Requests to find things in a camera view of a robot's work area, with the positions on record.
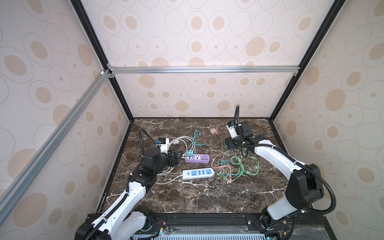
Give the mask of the teal charger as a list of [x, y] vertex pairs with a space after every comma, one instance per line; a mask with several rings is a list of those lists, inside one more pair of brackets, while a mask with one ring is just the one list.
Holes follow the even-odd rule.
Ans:
[[193, 157], [193, 155], [194, 155], [194, 151], [193, 150], [187, 150], [187, 152], [186, 152], [186, 156], [187, 157]]

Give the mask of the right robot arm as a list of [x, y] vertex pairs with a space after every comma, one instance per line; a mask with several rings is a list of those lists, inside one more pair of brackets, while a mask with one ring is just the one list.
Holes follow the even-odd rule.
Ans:
[[[262, 220], [271, 224], [284, 217], [291, 217], [301, 211], [329, 214], [337, 206], [336, 195], [332, 187], [322, 178], [319, 167], [300, 162], [276, 147], [262, 135], [255, 135], [248, 122], [237, 119], [227, 123], [230, 137], [225, 144], [230, 150], [246, 149], [272, 164], [288, 180], [285, 195], [263, 210]], [[310, 205], [322, 199], [325, 191], [331, 197], [330, 206], [325, 210], [310, 208]]]

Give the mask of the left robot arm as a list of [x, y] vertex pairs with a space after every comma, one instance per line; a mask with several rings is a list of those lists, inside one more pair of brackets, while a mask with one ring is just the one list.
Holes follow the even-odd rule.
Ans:
[[167, 167], [177, 167], [181, 151], [162, 152], [158, 147], [142, 154], [138, 169], [127, 179], [126, 189], [119, 198], [92, 223], [82, 224], [75, 234], [76, 240], [128, 240], [139, 230], [151, 228], [152, 211], [135, 205], [156, 183], [158, 174]]

